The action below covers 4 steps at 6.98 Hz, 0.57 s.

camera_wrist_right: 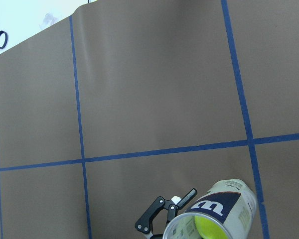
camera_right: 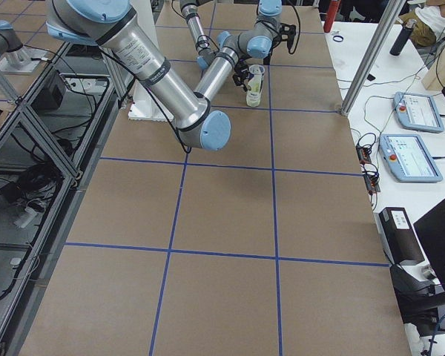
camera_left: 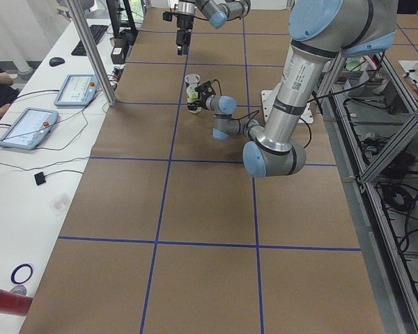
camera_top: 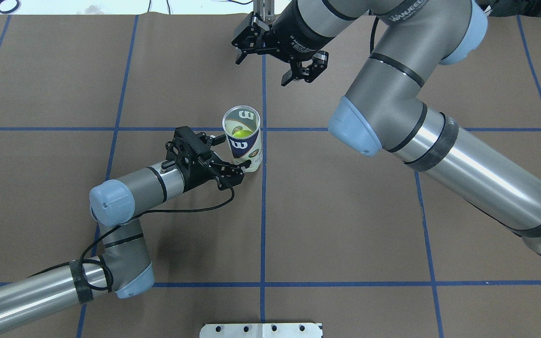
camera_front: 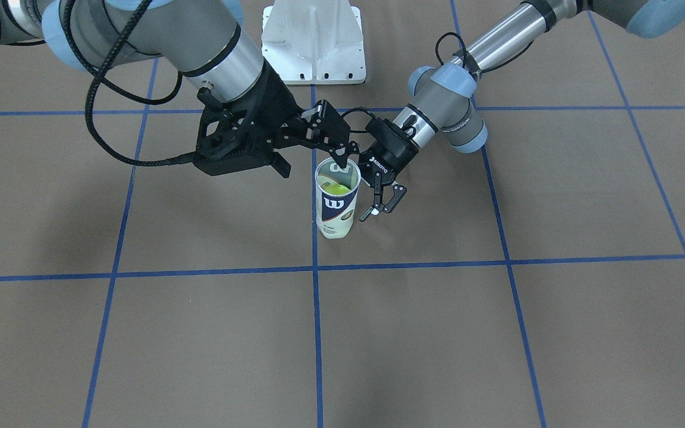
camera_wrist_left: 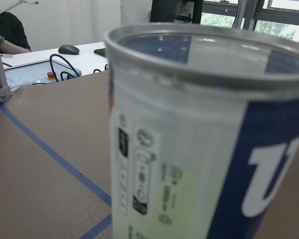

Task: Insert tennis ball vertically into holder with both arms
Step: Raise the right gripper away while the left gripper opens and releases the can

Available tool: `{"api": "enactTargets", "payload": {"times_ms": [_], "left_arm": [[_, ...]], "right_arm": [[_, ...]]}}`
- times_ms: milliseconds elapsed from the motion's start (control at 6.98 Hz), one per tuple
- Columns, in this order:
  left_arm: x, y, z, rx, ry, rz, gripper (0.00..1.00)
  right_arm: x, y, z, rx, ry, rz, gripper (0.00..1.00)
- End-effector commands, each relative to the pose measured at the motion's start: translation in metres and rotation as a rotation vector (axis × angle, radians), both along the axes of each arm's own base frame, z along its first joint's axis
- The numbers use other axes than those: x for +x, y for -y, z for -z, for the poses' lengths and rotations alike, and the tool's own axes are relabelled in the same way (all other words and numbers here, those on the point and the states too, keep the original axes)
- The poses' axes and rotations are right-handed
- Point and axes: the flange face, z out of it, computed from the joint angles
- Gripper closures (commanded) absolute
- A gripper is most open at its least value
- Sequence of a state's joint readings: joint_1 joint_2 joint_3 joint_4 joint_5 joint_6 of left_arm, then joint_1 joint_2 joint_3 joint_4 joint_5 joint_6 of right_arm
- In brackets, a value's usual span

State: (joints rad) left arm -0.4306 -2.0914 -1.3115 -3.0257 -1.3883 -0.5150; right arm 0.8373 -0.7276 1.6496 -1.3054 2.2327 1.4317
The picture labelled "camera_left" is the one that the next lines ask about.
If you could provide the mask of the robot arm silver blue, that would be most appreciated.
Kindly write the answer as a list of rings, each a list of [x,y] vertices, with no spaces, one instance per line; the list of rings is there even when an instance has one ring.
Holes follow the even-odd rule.
[[[176,16],[177,55],[188,55],[196,10],[199,10],[213,28],[220,29],[227,21],[247,16],[250,9],[251,1],[179,1],[172,12]]]
[[[243,163],[253,177],[292,175],[305,164],[304,148],[291,136],[326,62],[372,55],[394,42],[397,1],[297,1],[289,17],[289,58],[265,126],[239,122],[249,137]]]

